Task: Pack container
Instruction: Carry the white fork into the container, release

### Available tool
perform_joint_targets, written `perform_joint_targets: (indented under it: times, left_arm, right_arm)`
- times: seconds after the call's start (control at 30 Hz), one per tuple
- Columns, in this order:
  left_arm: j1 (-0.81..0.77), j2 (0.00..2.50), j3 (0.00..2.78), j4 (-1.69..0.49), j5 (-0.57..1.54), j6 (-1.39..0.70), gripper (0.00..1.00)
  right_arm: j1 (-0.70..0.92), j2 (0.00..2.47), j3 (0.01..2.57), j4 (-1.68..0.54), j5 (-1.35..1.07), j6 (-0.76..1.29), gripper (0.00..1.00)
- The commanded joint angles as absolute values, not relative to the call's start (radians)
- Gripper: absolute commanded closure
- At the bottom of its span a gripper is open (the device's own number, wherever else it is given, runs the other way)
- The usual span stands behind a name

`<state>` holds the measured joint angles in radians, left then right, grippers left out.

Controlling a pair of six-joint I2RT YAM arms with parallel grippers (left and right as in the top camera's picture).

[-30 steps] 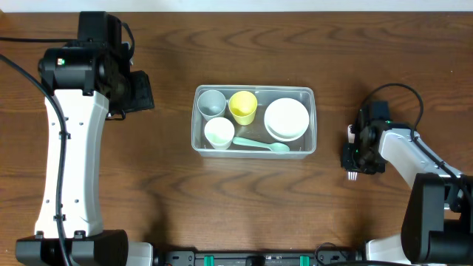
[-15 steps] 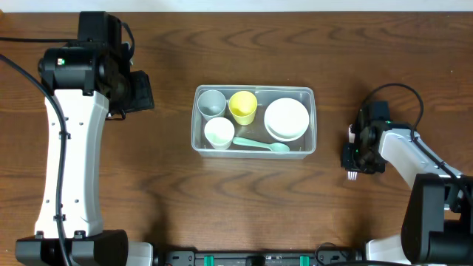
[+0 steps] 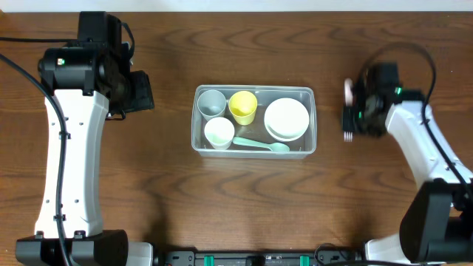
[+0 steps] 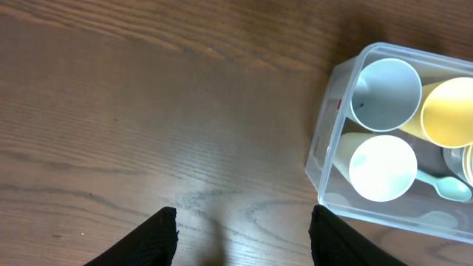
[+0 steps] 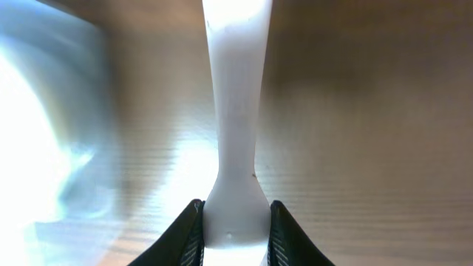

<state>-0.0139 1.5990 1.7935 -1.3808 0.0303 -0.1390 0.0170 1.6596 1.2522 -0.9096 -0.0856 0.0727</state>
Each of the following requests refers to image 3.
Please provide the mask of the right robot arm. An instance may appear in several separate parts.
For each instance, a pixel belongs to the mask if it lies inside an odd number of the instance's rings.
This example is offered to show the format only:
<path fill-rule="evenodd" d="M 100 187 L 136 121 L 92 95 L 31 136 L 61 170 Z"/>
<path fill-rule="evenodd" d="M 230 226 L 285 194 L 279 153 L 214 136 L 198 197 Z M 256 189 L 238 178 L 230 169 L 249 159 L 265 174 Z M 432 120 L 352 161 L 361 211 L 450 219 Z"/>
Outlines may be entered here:
<path fill-rule="evenodd" d="M 419 89 L 405 89 L 395 63 L 379 63 L 344 82 L 344 141 L 391 135 L 418 192 L 399 231 L 364 245 L 373 264 L 432 265 L 472 261 L 472 171 L 441 133 Z"/>

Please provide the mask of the white plastic bowl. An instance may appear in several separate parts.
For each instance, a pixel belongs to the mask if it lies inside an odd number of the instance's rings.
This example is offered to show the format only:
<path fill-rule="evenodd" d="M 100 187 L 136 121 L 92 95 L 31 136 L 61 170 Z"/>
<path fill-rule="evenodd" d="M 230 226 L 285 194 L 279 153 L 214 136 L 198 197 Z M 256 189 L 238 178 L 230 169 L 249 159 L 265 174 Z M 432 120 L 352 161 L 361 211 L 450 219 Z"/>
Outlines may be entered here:
<path fill-rule="evenodd" d="M 273 101 L 264 114 L 264 126 L 276 140 L 290 142 L 299 139 L 308 129 L 310 116 L 305 106 L 292 98 Z"/>

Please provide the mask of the mint green plastic spoon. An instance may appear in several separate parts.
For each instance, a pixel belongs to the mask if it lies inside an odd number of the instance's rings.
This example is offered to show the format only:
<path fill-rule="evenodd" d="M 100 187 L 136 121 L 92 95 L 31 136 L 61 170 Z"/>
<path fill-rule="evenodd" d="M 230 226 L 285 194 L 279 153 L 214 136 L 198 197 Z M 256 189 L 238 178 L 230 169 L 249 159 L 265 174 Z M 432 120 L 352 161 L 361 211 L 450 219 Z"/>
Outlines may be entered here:
<path fill-rule="evenodd" d="M 250 146 L 256 148 L 268 149 L 274 152 L 289 152 L 289 146 L 283 143 L 262 143 L 255 140 L 250 140 L 244 137 L 234 137 L 232 143 L 240 146 Z"/>

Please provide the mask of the pink plastic fork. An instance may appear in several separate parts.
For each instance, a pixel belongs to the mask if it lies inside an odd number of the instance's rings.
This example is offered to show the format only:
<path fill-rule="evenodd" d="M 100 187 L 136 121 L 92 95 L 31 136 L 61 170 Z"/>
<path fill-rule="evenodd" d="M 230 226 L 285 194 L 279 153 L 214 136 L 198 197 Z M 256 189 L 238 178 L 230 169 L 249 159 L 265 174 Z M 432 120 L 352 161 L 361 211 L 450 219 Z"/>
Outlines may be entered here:
<path fill-rule="evenodd" d="M 344 108 L 342 114 L 342 129 L 344 132 L 344 142 L 353 141 L 353 82 L 351 79 L 344 81 Z"/>

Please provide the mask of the grey plastic cup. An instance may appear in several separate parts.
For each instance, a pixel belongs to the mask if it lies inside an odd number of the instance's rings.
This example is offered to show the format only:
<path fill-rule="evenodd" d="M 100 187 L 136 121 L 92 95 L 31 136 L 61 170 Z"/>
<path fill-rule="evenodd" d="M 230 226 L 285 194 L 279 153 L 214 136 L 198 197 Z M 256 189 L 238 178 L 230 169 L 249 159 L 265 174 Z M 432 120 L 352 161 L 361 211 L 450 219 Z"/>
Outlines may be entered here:
<path fill-rule="evenodd" d="M 197 99 L 197 108 L 207 121 L 216 117 L 223 117 L 226 105 L 227 101 L 224 94 L 214 89 L 205 91 Z"/>

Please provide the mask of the white plastic cup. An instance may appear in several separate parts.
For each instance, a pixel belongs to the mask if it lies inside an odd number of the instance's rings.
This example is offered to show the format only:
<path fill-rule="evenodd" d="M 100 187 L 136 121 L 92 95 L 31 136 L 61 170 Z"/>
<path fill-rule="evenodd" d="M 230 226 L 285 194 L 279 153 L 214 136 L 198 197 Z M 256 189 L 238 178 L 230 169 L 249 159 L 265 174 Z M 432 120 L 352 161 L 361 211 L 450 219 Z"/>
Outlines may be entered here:
<path fill-rule="evenodd" d="M 233 123 L 224 117 L 210 119 L 204 128 L 207 141 L 217 150 L 226 150 L 230 147 L 235 135 Z"/>

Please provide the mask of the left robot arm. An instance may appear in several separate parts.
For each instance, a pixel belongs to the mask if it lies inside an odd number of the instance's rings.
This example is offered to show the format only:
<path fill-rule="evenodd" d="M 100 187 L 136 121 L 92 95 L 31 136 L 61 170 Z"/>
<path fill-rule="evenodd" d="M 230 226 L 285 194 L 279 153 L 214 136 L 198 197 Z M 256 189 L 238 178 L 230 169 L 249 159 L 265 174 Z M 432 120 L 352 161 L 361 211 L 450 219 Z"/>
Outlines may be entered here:
<path fill-rule="evenodd" d="M 154 108 L 149 77 L 131 71 L 129 26 L 104 11 L 79 15 L 78 36 L 50 48 L 35 80 L 48 117 L 47 173 L 32 236 L 16 243 L 24 265 L 151 265 L 154 248 L 103 226 L 99 168 L 104 123 Z"/>

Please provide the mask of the yellow plastic cup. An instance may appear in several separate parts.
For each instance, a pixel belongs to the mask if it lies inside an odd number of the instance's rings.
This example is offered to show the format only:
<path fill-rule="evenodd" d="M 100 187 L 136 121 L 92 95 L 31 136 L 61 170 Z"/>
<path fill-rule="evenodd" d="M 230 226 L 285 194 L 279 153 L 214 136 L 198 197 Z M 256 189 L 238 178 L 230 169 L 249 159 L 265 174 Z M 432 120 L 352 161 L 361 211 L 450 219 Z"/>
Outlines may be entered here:
<path fill-rule="evenodd" d="M 255 94 L 249 91 L 236 92 L 228 102 L 233 118 L 241 126 L 247 126 L 253 122 L 257 106 L 258 102 Z"/>

